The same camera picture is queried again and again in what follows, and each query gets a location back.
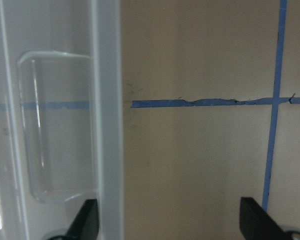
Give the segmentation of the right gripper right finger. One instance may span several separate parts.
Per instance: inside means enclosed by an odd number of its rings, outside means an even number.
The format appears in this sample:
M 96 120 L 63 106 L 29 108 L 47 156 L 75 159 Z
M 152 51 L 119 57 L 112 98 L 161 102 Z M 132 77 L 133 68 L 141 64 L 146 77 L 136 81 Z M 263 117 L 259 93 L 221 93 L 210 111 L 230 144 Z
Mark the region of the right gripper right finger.
M 284 231 L 252 197 L 241 197 L 239 229 L 245 240 L 286 240 Z

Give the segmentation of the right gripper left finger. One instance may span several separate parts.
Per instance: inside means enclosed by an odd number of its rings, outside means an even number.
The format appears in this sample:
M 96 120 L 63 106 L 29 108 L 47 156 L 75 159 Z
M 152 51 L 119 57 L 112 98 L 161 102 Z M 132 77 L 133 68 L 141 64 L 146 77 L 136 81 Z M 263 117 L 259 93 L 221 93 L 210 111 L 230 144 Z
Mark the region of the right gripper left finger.
M 99 234 L 99 208 L 97 199 L 84 201 L 69 229 L 66 240 L 96 240 Z

